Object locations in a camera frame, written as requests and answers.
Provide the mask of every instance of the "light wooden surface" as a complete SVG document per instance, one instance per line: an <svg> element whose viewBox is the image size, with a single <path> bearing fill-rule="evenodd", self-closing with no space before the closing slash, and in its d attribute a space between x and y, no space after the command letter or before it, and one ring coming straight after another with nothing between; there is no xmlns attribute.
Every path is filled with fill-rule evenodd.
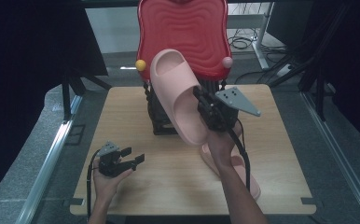
<svg viewBox="0 0 360 224"><path fill-rule="evenodd" d="M301 202L311 192L269 87L238 88L262 112L259 118L240 113L251 172L261 187L257 203L264 214L313 214L315 205ZM178 135L154 135L146 105L142 87L110 90L74 197L86 199L90 158L110 140L121 148L132 147L125 160L145 153L145 162L121 183L109 214L227 215L220 179L203 162L198 148L186 145ZM70 210L85 215L87 206L71 205Z"/></svg>

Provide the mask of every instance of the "wrist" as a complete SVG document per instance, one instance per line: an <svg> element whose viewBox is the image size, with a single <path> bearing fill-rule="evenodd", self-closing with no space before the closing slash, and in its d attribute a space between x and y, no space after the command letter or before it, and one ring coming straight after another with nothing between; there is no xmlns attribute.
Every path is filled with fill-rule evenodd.
<svg viewBox="0 0 360 224"><path fill-rule="evenodd" d="M213 160L215 162L215 166L217 167L217 169L220 168L226 168L226 167L231 167L232 163L230 161L230 158L224 158L223 156L218 156L218 157L213 157Z"/></svg>
<svg viewBox="0 0 360 224"><path fill-rule="evenodd" d="M215 162L215 167L217 167L218 172L221 173L226 173L226 172L230 172L231 170L233 170L233 166L231 162L226 162L226 161L217 161Z"/></svg>
<svg viewBox="0 0 360 224"><path fill-rule="evenodd" d="M110 206L110 203L111 203L111 200L108 200L108 199L102 198L102 197L97 197L94 206L99 209L108 209L108 207Z"/></svg>

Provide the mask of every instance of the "orange ball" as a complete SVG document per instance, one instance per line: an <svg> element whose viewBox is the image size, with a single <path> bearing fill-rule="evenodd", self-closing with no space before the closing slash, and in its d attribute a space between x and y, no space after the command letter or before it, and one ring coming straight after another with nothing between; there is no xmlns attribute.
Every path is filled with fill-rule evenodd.
<svg viewBox="0 0 360 224"><path fill-rule="evenodd" d="M145 71L145 67L146 67L145 61L137 60L135 66L136 66L137 71L139 71L139 72Z"/></svg>

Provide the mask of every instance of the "gray carpet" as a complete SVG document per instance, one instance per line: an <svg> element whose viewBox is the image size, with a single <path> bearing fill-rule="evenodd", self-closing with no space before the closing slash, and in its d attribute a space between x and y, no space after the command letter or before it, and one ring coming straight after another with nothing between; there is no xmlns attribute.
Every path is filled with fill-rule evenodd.
<svg viewBox="0 0 360 224"><path fill-rule="evenodd" d="M236 77L259 71L253 54L237 56L228 84ZM134 70L119 70L121 65L132 65L134 54L105 55L109 77L100 79L113 86L140 86L142 81ZM262 83L273 79L266 74ZM244 76L238 84L256 83L261 74ZM299 76L272 89L302 171L317 204L313 216L271 216L270 223L360 223L360 205L336 164L328 146L316 128L312 116L297 91ZM57 162L43 198L36 210L33 223L85 223L69 211L90 141L93 137L107 91L84 80L87 92L75 117L74 129ZM0 223L13 223L35 181L48 150L62 122L61 87L46 96L46 106L36 123L20 156L0 184ZM350 164L360 178L360 133L344 118L329 98L325 99L325 116L333 134L338 138ZM120 223L229 223L228 217L115 217Z"/></svg>

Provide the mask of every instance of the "white wall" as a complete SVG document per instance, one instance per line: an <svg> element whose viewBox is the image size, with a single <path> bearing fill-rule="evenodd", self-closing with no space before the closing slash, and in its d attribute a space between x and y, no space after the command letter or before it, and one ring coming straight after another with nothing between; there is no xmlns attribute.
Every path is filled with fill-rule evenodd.
<svg viewBox="0 0 360 224"><path fill-rule="evenodd" d="M256 3L228 4L228 14L257 13L258 8ZM137 51L140 38L137 7L87 8L86 11L101 53Z"/></svg>

